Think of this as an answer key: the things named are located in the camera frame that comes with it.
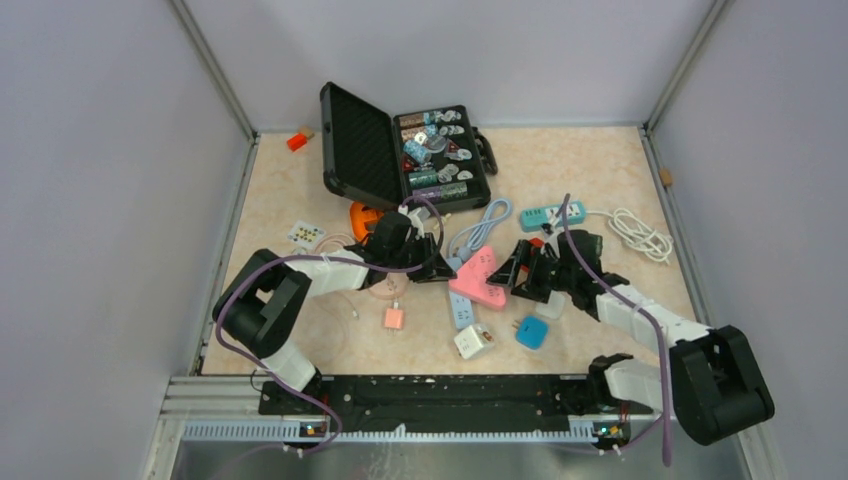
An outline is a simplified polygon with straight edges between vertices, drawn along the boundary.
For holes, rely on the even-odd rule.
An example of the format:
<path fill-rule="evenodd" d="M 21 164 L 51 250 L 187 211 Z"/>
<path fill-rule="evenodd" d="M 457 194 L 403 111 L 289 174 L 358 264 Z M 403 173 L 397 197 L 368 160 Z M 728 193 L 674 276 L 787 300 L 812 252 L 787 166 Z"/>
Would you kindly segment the pink triangular power socket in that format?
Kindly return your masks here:
<path fill-rule="evenodd" d="M 459 294 L 486 308 L 503 311 L 507 303 L 505 289 L 490 285 L 487 279 L 498 268 L 491 246 L 485 245 L 459 268 L 456 277 L 448 282 L 451 292 Z"/>

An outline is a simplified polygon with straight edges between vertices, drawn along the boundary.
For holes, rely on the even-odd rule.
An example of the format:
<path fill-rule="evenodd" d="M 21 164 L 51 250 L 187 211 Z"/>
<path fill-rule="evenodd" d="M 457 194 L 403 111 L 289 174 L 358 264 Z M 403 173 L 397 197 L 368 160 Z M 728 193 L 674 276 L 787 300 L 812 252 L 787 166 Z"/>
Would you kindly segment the white charger plug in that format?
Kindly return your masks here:
<path fill-rule="evenodd" d="M 567 305 L 567 297 L 561 292 L 552 291 L 546 302 L 537 302 L 535 313 L 538 316 L 557 320 L 559 319 Z"/>

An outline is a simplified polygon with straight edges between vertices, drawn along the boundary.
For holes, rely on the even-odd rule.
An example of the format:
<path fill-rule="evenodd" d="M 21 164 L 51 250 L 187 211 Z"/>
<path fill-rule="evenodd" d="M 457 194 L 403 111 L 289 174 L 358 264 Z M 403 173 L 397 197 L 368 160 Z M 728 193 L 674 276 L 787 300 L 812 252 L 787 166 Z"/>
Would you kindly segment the blue charger plug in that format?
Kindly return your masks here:
<path fill-rule="evenodd" d="M 514 339 L 530 350 L 538 350 L 549 333 L 549 324 L 533 315 L 528 315 L 512 324 Z"/>

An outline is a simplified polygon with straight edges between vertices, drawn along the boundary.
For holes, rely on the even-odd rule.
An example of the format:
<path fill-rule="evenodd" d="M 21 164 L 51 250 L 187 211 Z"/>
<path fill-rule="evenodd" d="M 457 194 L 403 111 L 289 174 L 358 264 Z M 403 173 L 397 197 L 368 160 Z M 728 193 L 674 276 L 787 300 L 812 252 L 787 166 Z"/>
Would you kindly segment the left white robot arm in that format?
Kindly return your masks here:
<path fill-rule="evenodd" d="M 291 338 L 305 301 L 366 290 L 390 274 L 414 283 L 451 280 L 456 273 L 441 253 L 442 243 L 401 207 L 380 217 L 363 241 L 334 252 L 282 257 L 259 249 L 216 302 L 215 336 L 281 382 L 283 401 L 292 410 L 308 413 L 321 397 L 318 369 Z"/>

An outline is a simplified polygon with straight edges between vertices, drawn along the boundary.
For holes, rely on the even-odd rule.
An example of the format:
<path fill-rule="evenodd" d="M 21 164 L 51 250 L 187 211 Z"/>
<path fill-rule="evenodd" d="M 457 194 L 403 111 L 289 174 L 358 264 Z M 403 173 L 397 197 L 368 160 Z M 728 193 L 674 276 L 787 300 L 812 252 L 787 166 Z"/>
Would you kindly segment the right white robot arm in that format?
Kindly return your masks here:
<path fill-rule="evenodd" d="M 516 244 L 487 283 L 514 296 L 549 301 L 563 293 L 580 311 L 628 334 L 658 356 L 651 366 L 628 353 L 599 356 L 589 367 L 586 397 L 600 412 L 624 401 L 675 420 L 690 439 L 711 445 L 772 419 L 776 405 L 744 332 L 686 319 L 604 270 L 603 241 L 567 230 L 554 246 Z"/>

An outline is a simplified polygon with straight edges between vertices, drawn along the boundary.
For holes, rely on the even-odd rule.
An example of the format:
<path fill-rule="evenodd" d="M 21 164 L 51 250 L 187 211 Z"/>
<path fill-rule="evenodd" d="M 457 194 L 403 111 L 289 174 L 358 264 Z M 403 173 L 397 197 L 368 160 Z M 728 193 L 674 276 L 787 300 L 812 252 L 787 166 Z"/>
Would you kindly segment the round pink power socket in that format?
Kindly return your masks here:
<path fill-rule="evenodd" d="M 409 280 L 406 277 L 387 277 L 367 289 L 368 293 L 380 300 L 398 300 L 406 292 Z"/>

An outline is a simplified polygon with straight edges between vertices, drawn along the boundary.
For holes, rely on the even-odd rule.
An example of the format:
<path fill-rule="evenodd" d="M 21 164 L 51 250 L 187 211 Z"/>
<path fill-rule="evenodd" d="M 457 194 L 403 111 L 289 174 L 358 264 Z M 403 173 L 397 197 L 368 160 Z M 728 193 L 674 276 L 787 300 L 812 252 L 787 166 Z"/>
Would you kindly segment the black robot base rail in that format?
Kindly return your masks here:
<path fill-rule="evenodd" d="M 591 415 L 647 414 L 640 404 L 602 405 L 583 375 L 325 375 L 298 398 L 268 380 L 261 415 L 328 418 L 335 412 L 346 434 L 564 432 Z"/>

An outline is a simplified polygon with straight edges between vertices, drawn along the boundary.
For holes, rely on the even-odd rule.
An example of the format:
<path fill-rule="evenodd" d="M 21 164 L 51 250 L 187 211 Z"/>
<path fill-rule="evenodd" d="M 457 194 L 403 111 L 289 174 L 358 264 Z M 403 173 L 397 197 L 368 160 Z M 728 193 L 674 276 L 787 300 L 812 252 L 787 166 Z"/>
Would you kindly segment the dark green cube plug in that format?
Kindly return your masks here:
<path fill-rule="evenodd" d="M 600 257 L 603 252 L 603 238 L 586 232 L 580 240 L 580 251 L 584 256 Z"/>

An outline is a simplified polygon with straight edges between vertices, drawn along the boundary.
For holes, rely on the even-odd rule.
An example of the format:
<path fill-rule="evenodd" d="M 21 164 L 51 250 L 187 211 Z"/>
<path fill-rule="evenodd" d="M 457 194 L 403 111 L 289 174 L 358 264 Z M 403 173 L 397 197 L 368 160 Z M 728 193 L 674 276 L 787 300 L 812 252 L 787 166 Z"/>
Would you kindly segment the light blue power strip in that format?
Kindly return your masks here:
<path fill-rule="evenodd" d="M 461 331 L 475 322 L 472 302 L 452 290 L 449 290 L 448 294 L 455 328 Z"/>

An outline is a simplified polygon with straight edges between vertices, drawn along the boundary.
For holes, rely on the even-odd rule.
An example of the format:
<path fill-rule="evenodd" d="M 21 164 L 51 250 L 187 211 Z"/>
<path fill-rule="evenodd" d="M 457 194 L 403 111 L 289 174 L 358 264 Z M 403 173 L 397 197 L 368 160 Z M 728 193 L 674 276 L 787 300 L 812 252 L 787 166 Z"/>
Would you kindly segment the small salmon charger plug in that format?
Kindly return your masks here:
<path fill-rule="evenodd" d="M 392 333 L 397 333 L 403 330 L 404 325 L 405 312 L 400 307 L 398 300 L 395 299 L 385 311 L 383 328 Z"/>

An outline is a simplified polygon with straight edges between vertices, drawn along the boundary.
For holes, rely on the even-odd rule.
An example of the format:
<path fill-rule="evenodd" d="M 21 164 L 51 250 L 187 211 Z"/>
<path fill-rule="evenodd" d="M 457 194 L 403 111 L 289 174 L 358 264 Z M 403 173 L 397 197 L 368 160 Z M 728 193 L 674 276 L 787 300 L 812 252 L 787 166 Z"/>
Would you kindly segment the white cartoon plug adapter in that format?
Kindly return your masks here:
<path fill-rule="evenodd" d="M 474 323 L 462 329 L 453 338 L 453 342 L 458 354 L 464 360 L 477 358 L 495 346 L 491 331 L 482 323 Z"/>

